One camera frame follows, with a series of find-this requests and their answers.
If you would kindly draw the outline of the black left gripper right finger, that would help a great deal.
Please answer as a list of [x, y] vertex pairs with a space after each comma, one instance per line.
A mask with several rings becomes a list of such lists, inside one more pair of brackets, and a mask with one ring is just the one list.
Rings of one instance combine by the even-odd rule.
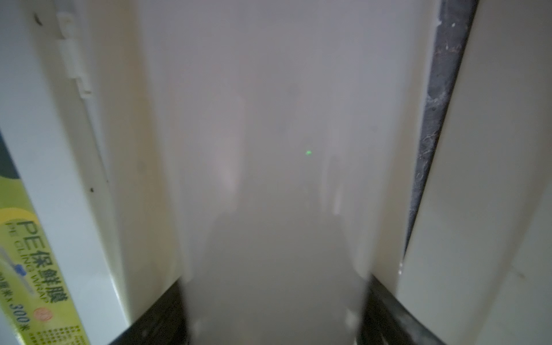
[[358, 344], [432, 344], [434, 333], [417, 320], [372, 276], [368, 285]]

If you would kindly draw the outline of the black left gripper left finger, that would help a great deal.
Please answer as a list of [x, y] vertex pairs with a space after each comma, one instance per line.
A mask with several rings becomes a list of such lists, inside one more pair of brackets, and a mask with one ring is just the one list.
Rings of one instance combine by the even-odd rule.
[[162, 296], [112, 345], [187, 344], [188, 329], [180, 282], [174, 282]]

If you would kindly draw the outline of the cream wrap dispenser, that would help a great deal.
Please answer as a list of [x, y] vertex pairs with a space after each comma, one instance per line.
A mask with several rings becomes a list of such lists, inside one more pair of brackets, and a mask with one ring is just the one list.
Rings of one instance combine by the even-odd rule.
[[446, 344], [550, 344], [551, 3], [438, 20], [398, 300]]
[[[1, 303], [23, 344], [110, 344], [183, 296], [137, 3], [1, 3]], [[381, 233], [370, 280], [397, 280], [404, 241]]]

